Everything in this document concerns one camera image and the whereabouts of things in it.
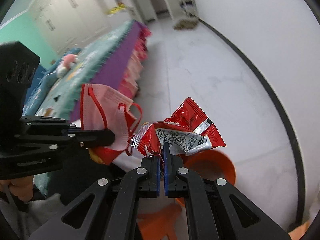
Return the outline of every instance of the cabinet handle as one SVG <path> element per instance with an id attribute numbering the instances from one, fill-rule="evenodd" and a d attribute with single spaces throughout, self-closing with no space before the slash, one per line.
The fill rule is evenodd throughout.
<path id="1" fill-rule="evenodd" d="M 79 6 L 77 3 L 76 3 L 76 0 L 68 0 L 69 3 L 71 4 L 72 8 L 77 8 L 77 6 Z"/>
<path id="2" fill-rule="evenodd" d="M 50 31 L 54 31 L 56 27 L 52 24 L 51 20 L 46 21 L 47 25 L 49 26 Z"/>

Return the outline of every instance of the white wardrobe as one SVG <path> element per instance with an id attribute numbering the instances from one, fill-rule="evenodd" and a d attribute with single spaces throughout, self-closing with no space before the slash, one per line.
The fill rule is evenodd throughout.
<path id="1" fill-rule="evenodd" d="M 97 0 L 34 0 L 29 12 L 58 55 L 72 47 L 83 48 L 114 24 L 119 25 L 103 12 Z M 130 18 L 123 12 L 121 22 Z"/>

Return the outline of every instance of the snack bag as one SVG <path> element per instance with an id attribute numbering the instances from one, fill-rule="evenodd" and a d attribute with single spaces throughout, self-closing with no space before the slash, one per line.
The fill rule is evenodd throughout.
<path id="1" fill-rule="evenodd" d="M 143 124 L 130 145 L 141 154 L 150 156 L 159 155 L 164 142 L 169 143 L 171 154 L 186 156 L 226 146 L 215 125 L 191 98 L 187 98 L 163 122 Z"/>

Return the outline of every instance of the barcode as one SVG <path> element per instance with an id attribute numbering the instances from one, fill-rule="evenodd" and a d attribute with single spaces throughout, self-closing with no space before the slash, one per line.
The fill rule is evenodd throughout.
<path id="1" fill-rule="evenodd" d="M 199 142 L 198 142 L 198 145 L 203 144 L 203 143 L 204 143 L 204 141 L 205 141 L 205 139 L 204 139 L 204 138 L 200 138 L 200 140 L 199 140 Z"/>

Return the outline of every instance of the wardrobe door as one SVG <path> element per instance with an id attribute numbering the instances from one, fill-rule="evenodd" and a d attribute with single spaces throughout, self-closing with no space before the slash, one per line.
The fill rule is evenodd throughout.
<path id="1" fill-rule="evenodd" d="M 68 29 L 71 30 L 74 41 L 74 47 L 83 48 L 90 43 L 93 36 L 90 28 L 85 24 L 77 12 L 75 0 L 59 0 L 59 9 L 61 19 L 63 19 Z"/>
<path id="2" fill-rule="evenodd" d="M 111 30 L 111 26 L 96 0 L 70 0 L 70 3 L 76 7 L 82 22 L 95 37 Z"/>
<path id="3" fill-rule="evenodd" d="M 64 7 L 63 0 L 50 0 L 45 9 L 45 14 L 50 17 L 50 22 L 54 26 L 57 39 L 60 43 L 58 55 L 64 51 L 72 41 L 76 40 L 72 22 L 68 20 L 68 10 Z"/>
<path id="4" fill-rule="evenodd" d="M 51 14 L 46 8 L 35 20 L 35 23 L 44 39 L 57 54 L 60 54 L 63 50 L 63 42 L 59 38 L 59 30 L 57 30 L 57 27 L 54 25 L 54 21 L 52 22 Z"/>

